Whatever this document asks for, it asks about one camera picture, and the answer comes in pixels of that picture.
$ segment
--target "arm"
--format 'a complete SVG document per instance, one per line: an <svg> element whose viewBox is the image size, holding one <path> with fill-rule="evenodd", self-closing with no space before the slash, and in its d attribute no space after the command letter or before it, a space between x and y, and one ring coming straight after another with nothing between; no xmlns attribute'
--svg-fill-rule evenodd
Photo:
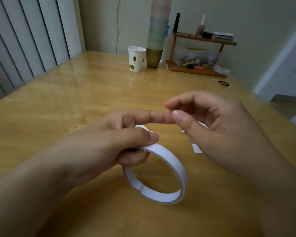
<svg viewBox="0 0 296 237"><path fill-rule="evenodd" d="M147 123L171 124L172 118L155 111L112 113L0 178L0 236L34 236L72 188L116 164L145 163L148 152L127 149L158 141L156 133L134 128Z"/></svg>
<svg viewBox="0 0 296 237"><path fill-rule="evenodd" d="M165 107L210 160L258 189L266 236L296 236L296 170L240 102L195 90L172 98Z"/></svg>

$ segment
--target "white tape roll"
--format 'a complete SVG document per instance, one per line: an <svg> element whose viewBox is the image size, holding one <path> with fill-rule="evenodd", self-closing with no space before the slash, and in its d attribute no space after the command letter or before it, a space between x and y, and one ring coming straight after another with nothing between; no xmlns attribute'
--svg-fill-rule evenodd
<svg viewBox="0 0 296 237"><path fill-rule="evenodd" d="M162 160L164 160L175 172L175 175L179 180L181 190L171 194L165 194L165 193L154 191L148 188L147 186L145 186L143 183L141 183L135 177L131 168L123 167L124 175L126 176L130 185L134 187L134 189L137 190L139 193L147 197L148 199L154 200L158 203L175 204L180 202L185 193L186 179L187 179L185 169L181 164L181 162L175 157L174 154L172 154L169 150L167 150L166 148L164 148L159 144L152 144L149 146L138 147L138 149L142 151L148 151L148 152L154 153L155 155L160 157Z"/></svg>

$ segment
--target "fingernail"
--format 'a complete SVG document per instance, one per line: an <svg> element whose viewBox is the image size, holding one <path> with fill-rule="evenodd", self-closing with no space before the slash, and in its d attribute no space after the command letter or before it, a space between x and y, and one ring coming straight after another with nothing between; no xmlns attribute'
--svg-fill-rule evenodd
<svg viewBox="0 0 296 237"><path fill-rule="evenodd" d="M180 122L183 118L183 111L175 110L171 115L175 122Z"/></svg>
<svg viewBox="0 0 296 237"><path fill-rule="evenodd" d="M121 159L118 160L118 163L122 165L127 165L130 163L130 160L127 157L122 157Z"/></svg>
<svg viewBox="0 0 296 237"><path fill-rule="evenodd" d="M157 142L159 140L159 136L155 132L150 131L150 136L150 141L152 142Z"/></svg>

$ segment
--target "hand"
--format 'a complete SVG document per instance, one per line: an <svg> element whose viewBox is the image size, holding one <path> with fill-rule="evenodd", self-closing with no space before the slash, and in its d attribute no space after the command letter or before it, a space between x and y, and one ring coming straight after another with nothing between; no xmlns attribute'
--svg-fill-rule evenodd
<svg viewBox="0 0 296 237"><path fill-rule="evenodd" d="M261 169L271 168L272 156L280 156L239 101L194 90L170 99L165 107L210 160L236 174L263 175Z"/></svg>
<svg viewBox="0 0 296 237"><path fill-rule="evenodd" d="M65 171L73 187L85 184L121 164L132 167L147 161L149 152L129 150L156 143L159 136L136 125L172 124L171 114L156 111L119 111L79 130L47 149L43 156Z"/></svg>

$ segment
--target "person's left hand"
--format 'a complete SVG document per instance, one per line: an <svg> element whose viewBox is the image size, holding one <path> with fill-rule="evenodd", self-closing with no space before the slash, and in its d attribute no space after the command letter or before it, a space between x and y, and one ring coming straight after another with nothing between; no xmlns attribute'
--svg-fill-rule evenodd
<svg viewBox="0 0 296 237"><path fill-rule="evenodd" d="M120 164L132 167L147 161L149 152L131 150L156 143L159 136L136 125L172 124L169 113L130 110L107 115L79 130L42 154L48 163L61 168L73 187L83 185Z"/></svg>

